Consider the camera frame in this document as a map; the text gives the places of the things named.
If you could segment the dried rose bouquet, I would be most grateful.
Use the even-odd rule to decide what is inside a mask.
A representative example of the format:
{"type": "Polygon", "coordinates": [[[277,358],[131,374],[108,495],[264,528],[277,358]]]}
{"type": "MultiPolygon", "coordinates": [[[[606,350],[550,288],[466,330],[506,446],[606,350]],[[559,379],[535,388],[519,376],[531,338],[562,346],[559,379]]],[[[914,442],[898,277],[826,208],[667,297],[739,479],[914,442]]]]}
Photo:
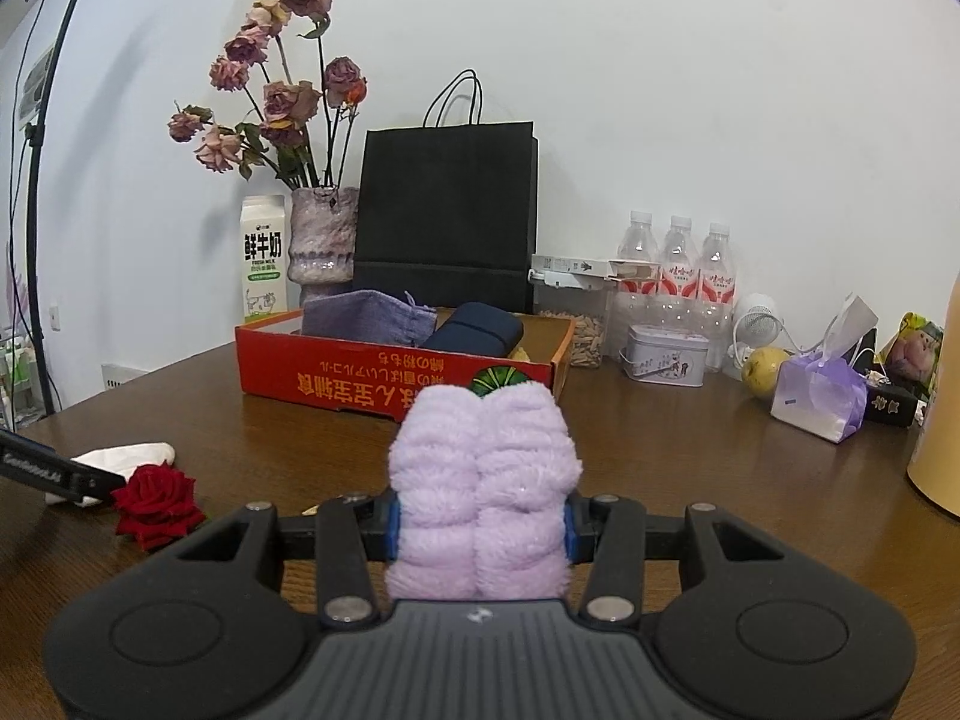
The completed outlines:
{"type": "Polygon", "coordinates": [[[238,31],[208,69],[218,93],[239,93],[249,110],[235,125],[198,104],[178,104],[166,124],[173,142],[190,143],[208,171],[249,179],[267,167],[290,190],[342,185],[348,145],[370,82],[347,55],[325,55],[334,0],[254,0],[238,31]],[[295,21],[317,50],[319,76],[291,71],[283,33],[295,21]]]}

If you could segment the colourful snack packet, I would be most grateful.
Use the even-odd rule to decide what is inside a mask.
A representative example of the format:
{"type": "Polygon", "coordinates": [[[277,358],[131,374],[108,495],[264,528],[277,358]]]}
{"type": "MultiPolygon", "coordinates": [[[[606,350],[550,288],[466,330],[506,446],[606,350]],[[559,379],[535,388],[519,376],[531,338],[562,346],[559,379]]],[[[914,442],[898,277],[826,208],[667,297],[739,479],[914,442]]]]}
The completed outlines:
{"type": "Polygon", "coordinates": [[[878,353],[878,364],[891,383],[927,400],[934,392],[944,328],[928,317],[907,312],[895,337],[878,353]]]}

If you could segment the red rose flower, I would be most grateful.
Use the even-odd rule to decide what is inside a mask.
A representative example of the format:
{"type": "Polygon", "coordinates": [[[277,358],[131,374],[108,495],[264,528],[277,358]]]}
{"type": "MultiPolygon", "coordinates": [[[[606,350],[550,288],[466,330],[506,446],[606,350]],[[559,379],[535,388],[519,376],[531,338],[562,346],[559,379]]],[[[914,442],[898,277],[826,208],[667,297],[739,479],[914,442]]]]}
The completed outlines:
{"type": "Polygon", "coordinates": [[[142,465],[112,493],[116,535],[151,551],[183,539],[206,520],[195,502],[195,479],[172,465],[142,465]]]}

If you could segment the small black box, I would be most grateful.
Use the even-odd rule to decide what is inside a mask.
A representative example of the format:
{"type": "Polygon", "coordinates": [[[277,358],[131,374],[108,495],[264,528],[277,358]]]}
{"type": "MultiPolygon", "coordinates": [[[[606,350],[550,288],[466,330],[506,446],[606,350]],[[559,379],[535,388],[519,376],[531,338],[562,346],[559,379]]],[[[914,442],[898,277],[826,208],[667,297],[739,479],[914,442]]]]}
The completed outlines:
{"type": "Polygon", "coordinates": [[[893,383],[867,383],[866,421],[892,427],[910,427],[918,410],[918,398],[893,383]]]}

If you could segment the black paper bag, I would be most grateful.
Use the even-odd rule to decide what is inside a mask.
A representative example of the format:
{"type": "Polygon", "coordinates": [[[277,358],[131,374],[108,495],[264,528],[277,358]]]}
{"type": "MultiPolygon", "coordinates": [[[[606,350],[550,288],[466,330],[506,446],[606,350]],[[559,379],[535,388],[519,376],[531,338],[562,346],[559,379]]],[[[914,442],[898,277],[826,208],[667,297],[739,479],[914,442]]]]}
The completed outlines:
{"type": "Polygon", "coordinates": [[[539,142],[530,122],[485,124],[482,114],[480,76],[464,68],[420,125],[366,133],[356,289],[532,310],[539,142]]]}

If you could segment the purple drawstring pouch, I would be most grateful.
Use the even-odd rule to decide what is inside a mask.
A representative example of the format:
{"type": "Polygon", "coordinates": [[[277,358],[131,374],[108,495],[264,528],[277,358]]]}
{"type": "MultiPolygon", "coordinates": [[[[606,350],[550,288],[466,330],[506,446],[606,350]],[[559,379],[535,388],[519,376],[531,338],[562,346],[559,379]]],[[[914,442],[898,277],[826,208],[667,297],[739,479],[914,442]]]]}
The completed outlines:
{"type": "Polygon", "coordinates": [[[308,337],[413,348],[425,343],[434,327],[436,310],[375,289],[319,296],[302,306],[301,332],[308,337]]]}

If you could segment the white round device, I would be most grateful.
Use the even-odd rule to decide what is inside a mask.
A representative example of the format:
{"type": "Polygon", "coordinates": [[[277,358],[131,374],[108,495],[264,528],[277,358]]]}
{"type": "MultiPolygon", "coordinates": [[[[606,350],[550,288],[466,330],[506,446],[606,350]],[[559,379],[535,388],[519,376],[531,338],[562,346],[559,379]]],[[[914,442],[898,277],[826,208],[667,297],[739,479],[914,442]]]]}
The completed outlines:
{"type": "Polygon", "coordinates": [[[740,371],[755,349],[771,346],[782,333],[784,320],[775,300],[766,294],[745,294],[737,301],[732,317],[732,366],[740,371]]]}

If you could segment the water bottle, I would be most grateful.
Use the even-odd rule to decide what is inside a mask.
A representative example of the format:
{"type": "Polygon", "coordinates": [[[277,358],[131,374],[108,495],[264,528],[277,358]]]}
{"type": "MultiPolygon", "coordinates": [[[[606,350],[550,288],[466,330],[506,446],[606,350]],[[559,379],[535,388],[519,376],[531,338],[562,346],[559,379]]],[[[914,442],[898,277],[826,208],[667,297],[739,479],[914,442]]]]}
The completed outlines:
{"type": "Polygon", "coordinates": [[[731,234],[726,224],[711,223],[703,241],[700,259],[700,320],[708,338],[706,367],[719,371],[726,356],[732,310],[737,291],[737,273],[731,252],[731,234]]]}
{"type": "Polygon", "coordinates": [[[672,216],[659,259],[659,319],[669,330],[688,330],[700,288],[698,254],[692,239],[692,220],[672,216]]]}
{"type": "MultiPolygon", "coordinates": [[[[633,210],[630,224],[623,234],[617,259],[628,263],[644,263],[656,268],[659,250],[652,232],[652,215],[647,211],[633,210]]],[[[658,288],[658,272],[651,278],[636,278],[635,268],[628,270],[628,277],[621,277],[610,303],[608,317],[607,351],[617,359],[625,348],[628,333],[633,325],[651,325],[652,298],[658,288]]]]}

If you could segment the white green milk carton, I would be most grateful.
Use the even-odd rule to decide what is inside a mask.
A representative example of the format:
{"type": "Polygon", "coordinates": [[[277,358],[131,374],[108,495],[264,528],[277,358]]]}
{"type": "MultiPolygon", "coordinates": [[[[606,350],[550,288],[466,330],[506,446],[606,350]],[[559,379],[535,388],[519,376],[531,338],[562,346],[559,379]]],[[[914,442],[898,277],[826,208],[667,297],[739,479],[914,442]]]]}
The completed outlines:
{"type": "Polygon", "coordinates": [[[249,195],[241,206],[242,320],[253,322],[288,310],[288,223],[283,195],[249,195]]]}

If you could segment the flat white carton box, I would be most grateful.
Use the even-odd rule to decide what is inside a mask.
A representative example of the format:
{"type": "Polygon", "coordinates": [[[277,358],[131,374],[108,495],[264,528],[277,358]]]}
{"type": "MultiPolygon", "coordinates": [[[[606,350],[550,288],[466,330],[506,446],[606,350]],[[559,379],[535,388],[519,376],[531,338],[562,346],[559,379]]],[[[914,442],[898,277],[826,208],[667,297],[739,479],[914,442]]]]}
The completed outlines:
{"type": "Polygon", "coordinates": [[[659,275],[659,265],[646,260],[585,259],[535,254],[530,268],[537,273],[565,273],[602,280],[649,281],[659,275]]]}

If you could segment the pink textured vase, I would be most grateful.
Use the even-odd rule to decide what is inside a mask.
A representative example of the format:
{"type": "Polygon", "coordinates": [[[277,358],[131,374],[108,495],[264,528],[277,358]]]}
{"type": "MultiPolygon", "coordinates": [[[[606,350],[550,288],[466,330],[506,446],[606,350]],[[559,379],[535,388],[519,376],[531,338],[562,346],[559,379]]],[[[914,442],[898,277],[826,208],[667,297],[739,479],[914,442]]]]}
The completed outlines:
{"type": "Polygon", "coordinates": [[[345,293],[355,271],[358,190],[297,188],[291,197],[288,280],[299,302],[345,293]]]}

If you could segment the water bottle left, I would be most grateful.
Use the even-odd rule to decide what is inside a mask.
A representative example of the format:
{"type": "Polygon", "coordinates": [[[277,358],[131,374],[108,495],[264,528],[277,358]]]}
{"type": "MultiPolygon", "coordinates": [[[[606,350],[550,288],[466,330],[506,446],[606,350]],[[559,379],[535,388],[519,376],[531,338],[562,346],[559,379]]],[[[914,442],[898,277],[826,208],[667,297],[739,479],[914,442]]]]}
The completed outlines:
{"type": "MultiPolygon", "coordinates": [[[[656,268],[659,250],[652,232],[652,215],[647,211],[633,210],[630,224],[623,234],[617,259],[628,263],[644,263],[656,268]]],[[[636,278],[635,268],[628,270],[628,277],[621,277],[610,303],[608,317],[607,351],[617,359],[625,348],[628,333],[633,325],[651,325],[652,298],[658,288],[658,272],[651,278],[636,278]]]]}

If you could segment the purple tissue pack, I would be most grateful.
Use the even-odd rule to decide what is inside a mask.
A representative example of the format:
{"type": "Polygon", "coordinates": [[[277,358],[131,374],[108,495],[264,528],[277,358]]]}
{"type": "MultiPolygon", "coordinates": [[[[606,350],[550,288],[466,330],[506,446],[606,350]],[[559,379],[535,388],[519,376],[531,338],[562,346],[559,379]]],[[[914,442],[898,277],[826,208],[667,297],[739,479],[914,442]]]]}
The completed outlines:
{"type": "Polygon", "coordinates": [[[822,343],[781,364],[771,416],[832,444],[857,433],[866,413],[867,383],[844,355],[876,325],[872,309],[850,294],[822,343]]]}

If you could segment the lilac fluffy towel roll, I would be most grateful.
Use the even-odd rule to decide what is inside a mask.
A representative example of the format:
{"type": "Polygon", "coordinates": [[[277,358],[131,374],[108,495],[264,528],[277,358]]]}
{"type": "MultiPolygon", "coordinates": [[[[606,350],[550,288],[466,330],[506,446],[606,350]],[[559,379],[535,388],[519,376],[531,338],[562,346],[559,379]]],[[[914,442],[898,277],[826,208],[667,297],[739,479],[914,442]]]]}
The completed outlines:
{"type": "Polygon", "coordinates": [[[583,464],[545,385],[491,394],[423,388],[389,449],[395,600],[558,598],[569,583],[565,504],[583,464]]]}

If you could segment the yellow green apple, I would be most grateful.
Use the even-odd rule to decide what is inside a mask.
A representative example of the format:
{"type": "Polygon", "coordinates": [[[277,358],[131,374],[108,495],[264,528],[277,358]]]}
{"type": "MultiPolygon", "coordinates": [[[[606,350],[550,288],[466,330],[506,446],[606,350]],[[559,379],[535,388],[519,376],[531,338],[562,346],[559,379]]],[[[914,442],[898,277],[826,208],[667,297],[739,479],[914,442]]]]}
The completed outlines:
{"type": "Polygon", "coordinates": [[[778,385],[779,369],[791,357],[786,349],[763,346],[748,355],[740,371],[740,380],[759,400],[771,400],[778,385]]]}

